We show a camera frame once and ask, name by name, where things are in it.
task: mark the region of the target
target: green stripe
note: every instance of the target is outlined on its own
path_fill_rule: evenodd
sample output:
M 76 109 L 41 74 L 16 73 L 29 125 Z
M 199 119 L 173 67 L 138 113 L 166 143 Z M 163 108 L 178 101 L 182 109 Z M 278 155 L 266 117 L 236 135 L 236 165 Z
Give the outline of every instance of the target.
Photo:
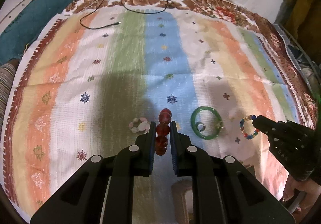
M 125 12 L 118 17 L 121 24 L 109 37 L 106 70 L 101 80 L 101 148 L 104 157 L 116 155 L 134 144 L 128 124 L 145 116 L 148 102 L 145 92 L 145 15 Z M 134 184 L 133 223 L 155 222 L 155 209 L 150 178 L 136 177 Z
M 262 69 L 264 69 L 264 68 L 266 69 L 266 71 L 264 72 L 266 79 L 269 80 L 270 82 L 278 82 L 278 79 L 274 75 L 272 69 L 268 69 L 268 68 L 270 68 L 270 65 L 266 61 L 264 55 L 260 52 L 259 47 L 255 43 L 253 37 L 251 37 L 250 32 L 245 31 L 243 29 L 239 29 L 239 32 L 243 36 L 245 42 L 248 44 L 249 49 L 252 51 L 253 55 L 255 56 L 257 62 L 260 65 L 260 67 Z M 283 89 L 280 86 L 280 84 L 276 83 L 274 86 L 272 86 L 272 90 L 273 90 L 273 92 L 276 96 L 276 99 L 278 100 L 282 110 L 283 110 L 286 120 L 294 121 L 289 103 L 287 102 L 287 100 L 285 98 Z

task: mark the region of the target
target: blue stripe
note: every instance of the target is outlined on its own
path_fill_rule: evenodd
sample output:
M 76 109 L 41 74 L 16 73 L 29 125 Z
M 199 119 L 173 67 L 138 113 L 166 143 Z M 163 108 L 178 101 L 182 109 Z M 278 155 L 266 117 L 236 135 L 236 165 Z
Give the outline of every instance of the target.
M 298 118 L 298 112 L 296 109 L 296 103 L 294 102 L 292 95 L 288 89 L 288 85 L 284 82 L 279 70 L 276 68 L 276 66 L 273 64 L 273 62 L 271 61 L 270 57 L 268 56 L 268 54 L 266 53 L 264 47 L 262 46 L 261 41 L 258 39 L 258 37 L 254 34 L 254 33 L 249 33 L 252 38 L 254 39 L 255 43 L 257 44 L 259 51 L 263 54 L 265 60 L 267 61 L 267 63 L 269 64 L 270 68 L 273 71 L 273 74 L 275 76 L 275 78 L 277 79 L 278 83 L 280 84 L 285 99 L 288 102 L 289 106 L 290 106 L 290 110 L 291 110 L 291 114 L 293 119 L 295 120 L 296 123 L 299 123 L 299 118 Z
M 153 110 L 149 109 L 148 116 L 158 122 L 159 112 L 164 108 L 170 109 L 172 120 L 182 128 L 180 132 L 188 135 L 194 145 L 203 148 L 202 139 L 194 134 L 190 125 L 190 117 L 199 105 L 177 22 L 170 13 L 162 12 L 147 15 L 145 26 L 147 92 L 144 98 L 153 104 Z M 170 58 L 171 61 L 164 61 L 163 58 Z M 173 78 L 166 79 L 168 74 L 172 74 Z M 177 102 L 174 104 L 167 102 L 167 97 L 171 95 L 176 97 Z
M 190 117 L 198 107 L 193 76 L 182 49 L 178 24 L 170 13 L 146 15 L 145 72 L 147 90 L 144 99 L 149 102 L 146 105 L 148 118 L 158 123 L 159 112 L 164 108 L 170 109 L 172 120 L 182 128 L 179 132 L 188 135 L 194 145 L 203 148 L 203 140 L 194 134 L 190 125 Z M 173 78 L 166 78 L 168 74 L 172 74 Z M 171 95 L 176 97 L 176 103 L 168 103 L 167 97 Z M 175 222 L 171 186 L 182 178 L 174 175 L 170 142 L 164 156 L 155 155 L 151 177 L 157 222 Z

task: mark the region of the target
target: red bead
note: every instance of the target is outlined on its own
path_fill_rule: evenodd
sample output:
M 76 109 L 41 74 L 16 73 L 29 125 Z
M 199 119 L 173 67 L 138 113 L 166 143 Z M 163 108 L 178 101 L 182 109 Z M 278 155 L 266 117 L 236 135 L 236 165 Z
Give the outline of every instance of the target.
M 169 124 L 172 120 L 172 116 L 167 112 L 162 112 L 159 114 L 158 120 L 160 123 Z
M 168 145 L 168 139 L 166 138 L 166 136 L 157 136 L 156 137 L 156 147 L 158 148 L 164 148 L 167 147 Z
M 171 112 L 169 109 L 167 109 L 167 108 L 164 108 L 164 109 L 161 110 L 160 112 L 161 112 L 161 113 L 166 112 L 166 113 L 169 113 L 169 114 L 172 116 L 172 112 Z
M 165 148 L 156 147 L 155 152 L 157 155 L 162 156 L 166 153 L 167 146 Z
M 170 127 L 166 124 L 158 124 L 156 126 L 156 132 L 158 135 L 166 136 L 170 133 Z

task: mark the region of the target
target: floral border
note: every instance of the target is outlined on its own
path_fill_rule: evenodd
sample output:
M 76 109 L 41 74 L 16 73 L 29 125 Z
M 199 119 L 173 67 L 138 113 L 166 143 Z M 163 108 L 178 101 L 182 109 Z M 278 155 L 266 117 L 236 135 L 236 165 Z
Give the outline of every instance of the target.
M 32 57 L 30 58 L 30 61 L 21 77 L 18 87 L 14 91 L 12 105 L 4 132 L 3 174 L 5 193 L 7 194 L 8 198 L 17 206 L 19 206 L 19 202 L 14 189 L 11 141 L 14 122 L 16 121 L 19 107 L 22 101 L 23 90 L 24 87 L 26 87 L 28 84 L 28 79 L 30 77 L 31 71 L 33 70 L 35 64 L 38 61 L 38 58 L 40 57 L 48 43 L 54 38 L 56 32 L 60 29 L 64 22 L 65 20 L 57 19 L 52 28 L 46 34 L 46 36 L 44 36 L 44 38 L 40 41 L 35 51 L 33 52 Z

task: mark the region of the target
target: brown floral pattern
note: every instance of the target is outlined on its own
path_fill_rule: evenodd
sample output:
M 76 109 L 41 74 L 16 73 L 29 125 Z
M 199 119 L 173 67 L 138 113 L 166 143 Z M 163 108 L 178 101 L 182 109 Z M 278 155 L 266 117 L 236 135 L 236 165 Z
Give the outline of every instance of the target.
M 265 18 L 234 4 L 230 0 L 168 0 L 168 3 L 166 0 L 122 0 L 122 2 L 120 2 L 120 0 L 103 0 L 103 2 L 102 0 L 75 0 L 65 9 L 65 14 L 68 14 L 69 12 L 79 13 L 85 8 L 96 9 L 99 6 L 113 7 L 122 4 L 129 6 L 154 6 L 159 8 L 167 7 L 169 9 L 191 10 L 212 18 L 223 19 L 247 30 L 262 34 L 266 39 L 267 45 L 276 53 L 277 56 L 274 58 L 278 59 L 278 64 L 285 72 L 285 75 L 281 73 L 283 80 L 287 82 L 286 76 L 290 82 L 289 86 L 292 86 L 294 89 L 293 91 L 292 88 L 289 87 L 292 98 L 298 100 L 297 109 L 299 106 L 307 109 L 307 111 L 302 109 L 304 111 L 305 120 L 300 116 L 300 123 L 304 124 L 304 121 L 307 121 L 310 117 L 313 122 L 313 127 L 316 126 L 317 108 L 309 95 L 309 90 L 301 76 L 294 72 L 295 68 L 286 53 L 283 39 L 272 24 Z

